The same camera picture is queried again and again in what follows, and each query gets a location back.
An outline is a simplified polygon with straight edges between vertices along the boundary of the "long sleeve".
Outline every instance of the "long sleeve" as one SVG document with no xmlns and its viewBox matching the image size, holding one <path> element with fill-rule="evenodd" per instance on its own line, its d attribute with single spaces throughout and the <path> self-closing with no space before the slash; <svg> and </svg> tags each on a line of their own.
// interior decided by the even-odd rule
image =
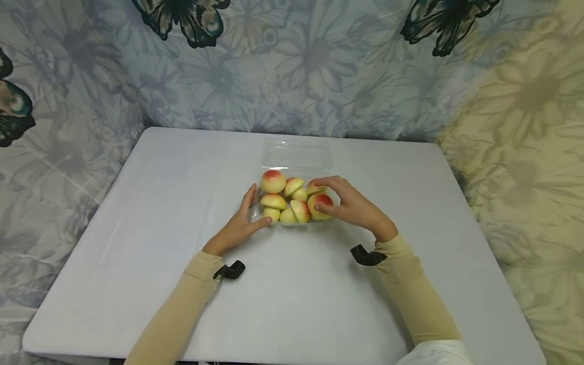
<svg viewBox="0 0 584 365">
<path fill-rule="evenodd" d="M 189 340 L 197 318 L 217 282 L 213 274 L 221 257 L 199 252 L 190 261 L 174 291 L 146 326 L 125 365 L 173 365 Z"/>
<path fill-rule="evenodd" d="M 444 302 L 424 274 L 420 259 L 402 235 L 389 242 L 376 242 L 375 251 L 387 256 L 374 270 L 397 304 L 414 345 L 462 339 Z"/>
</svg>

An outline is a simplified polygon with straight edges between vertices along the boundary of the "left hand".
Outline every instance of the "left hand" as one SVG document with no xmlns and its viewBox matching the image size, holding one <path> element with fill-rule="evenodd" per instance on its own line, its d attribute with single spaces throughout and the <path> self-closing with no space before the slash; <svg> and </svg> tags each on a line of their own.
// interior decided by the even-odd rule
<svg viewBox="0 0 584 365">
<path fill-rule="evenodd" d="M 253 184 L 245 193 L 239 210 L 209 242 L 203 252 L 209 255 L 223 256 L 228 250 L 243 243 L 252 234 L 272 224 L 272 218 L 264 217 L 259 221 L 248 221 L 249 208 L 256 198 L 256 185 Z"/>
</svg>

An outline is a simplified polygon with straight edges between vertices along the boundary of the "peach half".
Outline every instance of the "peach half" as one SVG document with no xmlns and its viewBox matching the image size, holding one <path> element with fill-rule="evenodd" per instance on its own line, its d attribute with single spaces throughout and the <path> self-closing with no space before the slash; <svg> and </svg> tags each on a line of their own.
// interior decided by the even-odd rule
<svg viewBox="0 0 584 365">
<path fill-rule="evenodd" d="M 290 178 L 286 180 L 286 187 L 284 188 L 284 196 L 289 196 L 304 184 L 304 180 L 300 178 Z"/>
<path fill-rule="evenodd" d="M 326 191 L 326 186 L 314 186 L 314 180 L 310 180 L 308 185 L 306 186 L 306 194 L 312 195 L 316 193 L 324 193 Z"/>
<path fill-rule="evenodd" d="M 300 223 L 306 223 L 310 219 L 310 211 L 305 202 L 299 200 L 291 200 L 290 207 L 294 216 Z"/>
<path fill-rule="evenodd" d="M 272 222 L 278 222 L 278 219 L 280 219 L 280 210 L 264 207 L 262 217 L 271 217 Z"/>
<path fill-rule="evenodd" d="M 308 198 L 307 205 L 308 205 L 308 209 L 310 211 L 310 214 L 312 214 L 312 217 L 314 219 L 323 220 L 323 219 L 331 219 L 332 218 L 330 215 L 322 214 L 321 212 L 314 210 L 314 206 L 317 206 L 317 205 L 327 205 L 327 206 L 334 205 L 330 196 L 328 196 L 326 194 L 321 194 L 321 193 L 314 194 L 313 196 Z"/>
<path fill-rule="evenodd" d="M 268 208 L 286 209 L 286 201 L 278 194 L 266 194 L 259 203 Z"/>
<path fill-rule="evenodd" d="M 294 191 L 294 193 L 292 193 L 292 195 L 290 195 L 290 198 L 294 200 L 303 201 L 306 203 L 306 201 L 308 200 L 308 194 L 306 194 L 306 190 L 304 190 L 303 187 L 299 187 Z"/>
<path fill-rule="evenodd" d="M 280 213 L 280 222 L 283 224 L 296 223 L 297 221 L 292 208 L 286 208 Z"/>
<path fill-rule="evenodd" d="M 259 180 L 259 187 L 266 193 L 276 194 L 284 190 L 286 186 L 286 178 L 284 174 L 278 170 L 268 170 L 263 173 Z"/>
</svg>

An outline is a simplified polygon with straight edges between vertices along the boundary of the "yellow floral fabric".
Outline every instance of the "yellow floral fabric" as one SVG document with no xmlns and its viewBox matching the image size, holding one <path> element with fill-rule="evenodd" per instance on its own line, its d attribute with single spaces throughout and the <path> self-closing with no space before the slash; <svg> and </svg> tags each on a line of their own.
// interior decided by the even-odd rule
<svg viewBox="0 0 584 365">
<path fill-rule="evenodd" d="M 498 42 L 439 143 L 548 364 L 584 364 L 584 6 Z"/>
</svg>

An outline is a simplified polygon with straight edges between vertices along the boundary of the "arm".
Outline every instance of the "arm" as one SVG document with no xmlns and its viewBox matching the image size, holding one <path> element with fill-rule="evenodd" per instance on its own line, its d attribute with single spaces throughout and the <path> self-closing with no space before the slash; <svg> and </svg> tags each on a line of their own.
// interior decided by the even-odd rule
<svg viewBox="0 0 584 365">
<path fill-rule="evenodd" d="M 180 353 L 205 303 L 218 282 L 213 274 L 221 257 L 199 252 L 189 263 L 172 294 L 160 307 L 130 351 L 126 365 L 171 365 Z"/>
<path fill-rule="evenodd" d="M 433 340 L 461 340 L 452 316 L 403 236 L 377 242 L 375 251 L 387 256 L 375 266 L 375 271 L 397 304 L 414 345 Z"/>
<path fill-rule="evenodd" d="M 233 218 L 190 261 L 175 289 L 132 347 L 125 365 L 173 365 L 179 359 L 205 303 L 217 288 L 213 276 L 223 267 L 221 256 L 272 223 L 269 217 L 248 222 L 255 192 L 253 184 Z"/>
<path fill-rule="evenodd" d="M 340 206 L 321 205 L 316 206 L 316 210 L 363 227 L 375 236 L 375 251 L 387 256 L 375 271 L 397 304 L 414 344 L 461 339 L 448 309 L 424 274 L 420 259 L 413 254 L 395 224 L 347 180 L 331 176 L 316 180 L 314 185 L 329 186 L 340 197 Z"/>
</svg>

